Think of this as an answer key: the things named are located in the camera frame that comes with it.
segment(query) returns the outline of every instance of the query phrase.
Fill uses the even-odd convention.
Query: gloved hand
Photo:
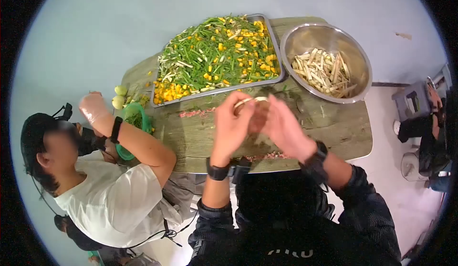
[[[285,155],[304,163],[317,151],[317,144],[302,131],[293,112],[285,102],[269,95],[269,114],[265,133]]]
[[[111,136],[113,115],[106,108],[104,99],[100,92],[91,92],[81,99],[79,109],[81,114],[88,120],[94,130],[106,137]]]
[[[215,136],[210,164],[215,167],[225,167],[230,158],[243,143],[248,133],[250,119],[255,112],[253,100],[245,103],[238,115],[234,114],[234,106],[238,101],[251,98],[240,91],[232,92],[215,110]]]

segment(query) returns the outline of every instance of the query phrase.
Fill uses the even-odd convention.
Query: white floor
[[[410,144],[400,143],[392,131],[393,120],[398,118],[396,105],[391,100],[396,90],[391,87],[372,87],[369,91],[366,104],[372,128],[373,149],[368,156],[351,160],[350,163],[366,170],[368,180],[374,183],[377,192],[385,199],[395,223],[401,254],[405,254],[436,217],[442,193],[425,189],[424,182],[409,182],[401,175],[401,158],[410,149]],[[343,211],[342,201],[333,192],[329,193],[328,200],[336,206],[334,220],[337,221]],[[231,195],[231,201],[235,211],[235,194]],[[145,252],[163,266],[186,265],[192,255],[187,239],[194,228],[195,222],[174,239],[183,247],[163,239],[143,245],[136,251]]]

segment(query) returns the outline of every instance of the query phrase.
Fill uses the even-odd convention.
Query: watch strap
[[[302,172],[312,177],[317,184],[328,181],[328,173],[324,170],[324,160],[328,156],[328,149],[323,142],[317,141],[317,152],[313,154],[304,164],[299,163]]]
[[[113,129],[111,131],[111,137],[110,137],[110,141],[112,141],[112,143],[114,144],[119,144],[118,135],[119,135],[119,129],[121,128],[121,123],[122,123],[122,118],[117,116],[114,119]]]
[[[224,180],[229,173],[230,163],[225,167],[215,167],[210,165],[210,158],[207,158],[207,174],[213,180]]]

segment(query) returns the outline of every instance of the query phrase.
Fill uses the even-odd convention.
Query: green plastic basket
[[[145,110],[143,109],[143,107],[137,103],[137,102],[134,102],[134,103],[130,103],[129,105],[127,105],[123,110],[122,110],[122,119],[125,120],[126,118],[130,117],[130,116],[133,116],[137,113],[141,113],[141,118],[142,118],[142,121],[141,121],[141,129],[145,132],[150,132],[151,131],[151,120],[150,118],[145,114]],[[135,158],[135,156],[133,154],[131,154],[128,150],[126,150],[123,146],[117,144],[116,145],[116,151],[118,152],[118,155],[123,159],[123,160],[126,160],[126,161],[130,161],[132,160],[133,158]]]

